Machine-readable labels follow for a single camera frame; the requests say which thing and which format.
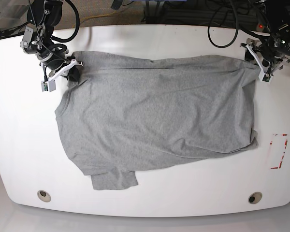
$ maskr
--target round hole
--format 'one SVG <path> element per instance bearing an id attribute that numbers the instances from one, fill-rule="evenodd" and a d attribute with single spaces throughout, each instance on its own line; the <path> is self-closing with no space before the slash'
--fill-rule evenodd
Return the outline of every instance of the round hole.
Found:
<path id="1" fill-rule="evenodd" d="M 38 198 L 43 202 L 50 202 L 51 200 L 50 195 L 44 190 L 38 191 Z"/>
<path id="2" fill-rule="evenodd" d="M 256 204 L 261 200 L 261 198 L 262 198 L 262 193 L 255 192 L 255 193 L 250 195 L 250 197 L 248 198 L 248 202 L 250 204 Z"/>

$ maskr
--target gray t-shirt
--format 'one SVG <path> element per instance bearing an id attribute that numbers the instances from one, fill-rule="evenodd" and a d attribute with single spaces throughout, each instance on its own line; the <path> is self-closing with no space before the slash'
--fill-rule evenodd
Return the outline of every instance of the gray t-shirt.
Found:
<path id="1" fill-rule="evenodd" d="M 56 110 L 68 158 L 94 189 L 138 185 L 135 171 L 221 158 L 257 146 L 259 68 L 201 56 L 148 60 L 75 52 L 81 80 Z"/>

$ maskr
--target t-shirt sleeve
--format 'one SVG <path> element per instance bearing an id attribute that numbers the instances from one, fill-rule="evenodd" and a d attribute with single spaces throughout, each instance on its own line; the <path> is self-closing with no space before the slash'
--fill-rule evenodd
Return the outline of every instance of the t-shirt sleeve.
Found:
<path id="1" fill-rule="evenodd" d="M 135 171 L 121 171 L 117 167 L 103 174 L 91 175 L 91 181 L 95 190 L 122 190 L 138 185 Z"/>

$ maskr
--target gray fabric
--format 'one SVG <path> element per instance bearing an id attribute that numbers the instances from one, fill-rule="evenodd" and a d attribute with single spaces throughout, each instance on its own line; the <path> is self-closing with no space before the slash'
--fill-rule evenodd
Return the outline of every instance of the gray fabric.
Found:
<path id="1" fill-rule="evenodd" d="M 147 60 L 75 52 L 85 63 L 56 110 L 69 159 L 94 189 L 137 185 L 134 171 L 226 157 L 257 146 L 258 67 L 201 56 Z"/>

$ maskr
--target white table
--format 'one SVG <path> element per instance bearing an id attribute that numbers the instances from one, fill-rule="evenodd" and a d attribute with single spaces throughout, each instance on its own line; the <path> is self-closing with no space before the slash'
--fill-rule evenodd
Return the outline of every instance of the white table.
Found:
<path id="1" fill-rule="evenodd" d="M 206 30 L 171 25 L 83 28 L 67 46 L 70 52 L 102 51 L 149 59 L 209 54 L 244 58 L 245 49 L 239 44 L 246 42 L 246 34 L 239 33 L 231 47 L 218 49 L 208 41 Z M 67 38 L 72 32 L 56 31 L 55 35 Z M 232 29 L 211 29 L 218 44 L 228 43 L 233 33 Z M 226 214 L 282 206 L 290 201 L 290 65 L 278 71 L 270 85 L 257 83 L 258 149 L 137 172 L 136 187 L 96 191 L 90 177 L 83 176 L 68 160 L 59 139 L 54 110 L 66 81 L 59 79 L 54 92 L 42 92 L 39 62 L 34 55 L 23 53 L 20 41 L 20 37 L 0 41 L 0 175 L 12 201 L 46 209 L 128 217 Z M 37 197 L 39 190 L 47 191 L 51 202 L 42 202 Z M 258 204 L 249 204 L 254 192 L 261 192 L 263 198 Z"/>

